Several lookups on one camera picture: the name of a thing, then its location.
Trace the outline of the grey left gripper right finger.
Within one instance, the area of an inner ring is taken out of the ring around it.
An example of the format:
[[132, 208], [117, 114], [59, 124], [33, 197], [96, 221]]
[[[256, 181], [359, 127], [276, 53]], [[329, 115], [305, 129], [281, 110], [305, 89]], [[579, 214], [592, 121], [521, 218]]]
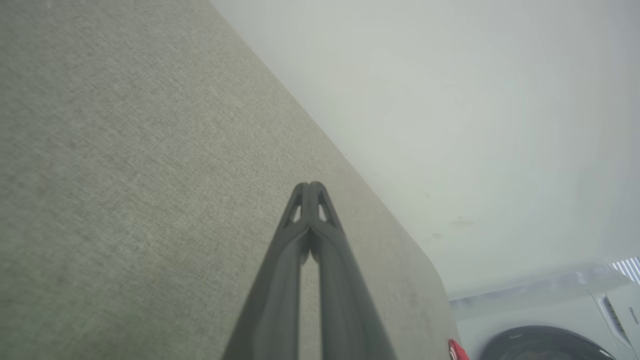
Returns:
[[397, 360], [329, 192], [317, 181], [310, 184], [310, 231], [322, 360]]

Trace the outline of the red and white garment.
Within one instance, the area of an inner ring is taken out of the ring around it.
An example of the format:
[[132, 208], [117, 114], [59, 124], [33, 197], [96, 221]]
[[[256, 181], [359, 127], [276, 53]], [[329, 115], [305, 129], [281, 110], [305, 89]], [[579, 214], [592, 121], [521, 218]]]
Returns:
[[448, 340], [450, 360], [470, 360], [466, 350], [454, 339]]

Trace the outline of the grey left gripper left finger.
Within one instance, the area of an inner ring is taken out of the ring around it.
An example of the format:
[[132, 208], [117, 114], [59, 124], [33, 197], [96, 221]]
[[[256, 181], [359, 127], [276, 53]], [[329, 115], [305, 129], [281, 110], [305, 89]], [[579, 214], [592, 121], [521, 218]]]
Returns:
[[298, 360], [301, 268], [309, 252], [307, 188], [299, 183], [293, 189], [222, 360]]

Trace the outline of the dark round washing machine door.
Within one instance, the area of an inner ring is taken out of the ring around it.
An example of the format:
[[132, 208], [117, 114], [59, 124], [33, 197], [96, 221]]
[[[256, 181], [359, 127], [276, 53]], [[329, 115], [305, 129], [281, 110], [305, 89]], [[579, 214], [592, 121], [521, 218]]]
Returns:
[[478, 360], [617, 360], [588, 338], [554, 326], [519, 326], [499, 333]]

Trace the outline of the grey fabric sofa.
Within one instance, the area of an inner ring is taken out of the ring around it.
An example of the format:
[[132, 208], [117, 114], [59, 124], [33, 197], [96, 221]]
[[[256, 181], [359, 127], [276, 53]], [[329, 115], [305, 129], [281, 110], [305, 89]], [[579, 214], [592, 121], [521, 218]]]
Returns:
[[429, 257], [210, 0], [0, 0], [0, 360], [219, 360], [302, 182], [450, 360]]

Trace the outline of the white washing machine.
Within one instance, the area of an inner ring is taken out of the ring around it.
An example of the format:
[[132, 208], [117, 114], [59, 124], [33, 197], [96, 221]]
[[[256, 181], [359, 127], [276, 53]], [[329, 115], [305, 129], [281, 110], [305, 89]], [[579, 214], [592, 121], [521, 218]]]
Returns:
[[576, 333], [616, 360], [640, 360], [640, 286], [610, 264], [450, 300], [470, 360], [498, 334], [525, 326]]

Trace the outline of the white slatted blind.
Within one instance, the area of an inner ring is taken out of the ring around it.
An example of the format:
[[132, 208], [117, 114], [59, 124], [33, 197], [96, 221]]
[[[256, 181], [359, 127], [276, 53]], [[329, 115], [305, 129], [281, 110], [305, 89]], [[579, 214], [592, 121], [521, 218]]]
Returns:
[[624, 274], [640, 287], [640, 257], [634, 256], [628, 259], [617, 260], [611, 263], [610, 266]]

